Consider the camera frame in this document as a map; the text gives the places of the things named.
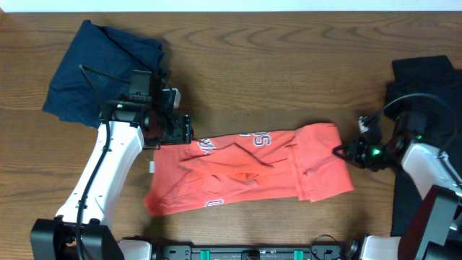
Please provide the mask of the orange red t-shirt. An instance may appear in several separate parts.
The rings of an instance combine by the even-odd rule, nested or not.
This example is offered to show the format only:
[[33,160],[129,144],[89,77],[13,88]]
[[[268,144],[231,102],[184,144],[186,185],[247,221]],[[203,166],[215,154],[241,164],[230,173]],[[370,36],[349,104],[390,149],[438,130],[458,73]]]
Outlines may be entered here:
[[334,124],[315,123],[164,146],[154,152],[144,206],[162,216],[262,199],[328,199],[354,188],[332,152],[340,143]]

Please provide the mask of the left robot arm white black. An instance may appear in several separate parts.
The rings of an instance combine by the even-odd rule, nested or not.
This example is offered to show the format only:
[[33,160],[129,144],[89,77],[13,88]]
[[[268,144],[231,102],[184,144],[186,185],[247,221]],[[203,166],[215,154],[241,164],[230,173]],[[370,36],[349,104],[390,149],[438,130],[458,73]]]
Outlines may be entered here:
[[149,103],[110,101],[102,110],[95,148],[69,198],[52,220],[38,219],[30,232],[34,259],[161,259],[162,252],[139,236],[117,241],[113,219],[129,170],[144,149],[144,131],[154,147],[186,144],[188,115]]

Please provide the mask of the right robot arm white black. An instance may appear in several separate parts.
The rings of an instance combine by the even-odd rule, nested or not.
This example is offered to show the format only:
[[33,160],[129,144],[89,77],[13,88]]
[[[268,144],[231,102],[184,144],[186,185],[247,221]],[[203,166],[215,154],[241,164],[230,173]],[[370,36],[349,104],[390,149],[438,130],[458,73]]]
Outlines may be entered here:
[[377,116],[361,117],[360,136],[335,147],[333,154],[358,168],[402,170],[417,188],[422,203],[403,235],[366,236],[359,259],[460,259],[461,178],[448,154],[424,139],[426,115],[401,113],[387,144],[381,142],[378,123]]

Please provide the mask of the black clothes pile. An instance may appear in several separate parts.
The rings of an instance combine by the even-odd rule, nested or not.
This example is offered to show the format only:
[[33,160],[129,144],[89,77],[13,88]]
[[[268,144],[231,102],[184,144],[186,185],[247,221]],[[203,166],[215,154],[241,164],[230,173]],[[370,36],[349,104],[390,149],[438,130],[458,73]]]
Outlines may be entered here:
[[[461,126],[461,70],[454,68],[445,56],[424,56],[394,60],[391,63],[395,80],[386,85],[385,102],[413,93],[438,96],[453,109],[456,117],[436,100],[408,97],[385,110],[385,116],[396,121],[401,112],[417,112],[427,119],[423,137],[436,146],[443,146],[453,136],[455,124]],[[401,236],[422,203],[411,178],[400,168],[396,174],[393,198],[391,235]]]

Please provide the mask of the folded navy blue shirt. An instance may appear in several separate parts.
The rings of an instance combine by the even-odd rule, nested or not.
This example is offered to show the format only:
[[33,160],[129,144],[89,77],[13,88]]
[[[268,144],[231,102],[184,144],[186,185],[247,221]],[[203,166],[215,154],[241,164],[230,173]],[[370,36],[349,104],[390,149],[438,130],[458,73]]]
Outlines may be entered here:
[[127,93],[123,80],[134,70],[159,71],[163,56],[158,40],[85,20],[53,75],[42,111],[98,128],[97,98],[106,103]]

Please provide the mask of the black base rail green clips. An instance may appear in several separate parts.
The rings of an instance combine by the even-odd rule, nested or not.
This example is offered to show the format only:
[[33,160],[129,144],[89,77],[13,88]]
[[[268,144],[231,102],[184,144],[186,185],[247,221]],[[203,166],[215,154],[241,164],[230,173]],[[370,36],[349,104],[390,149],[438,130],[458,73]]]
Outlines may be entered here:
[[159,246],[139,237],[118,243],[125,259],[130,260],[335,260],[346,259],[338,243],[313,246]]

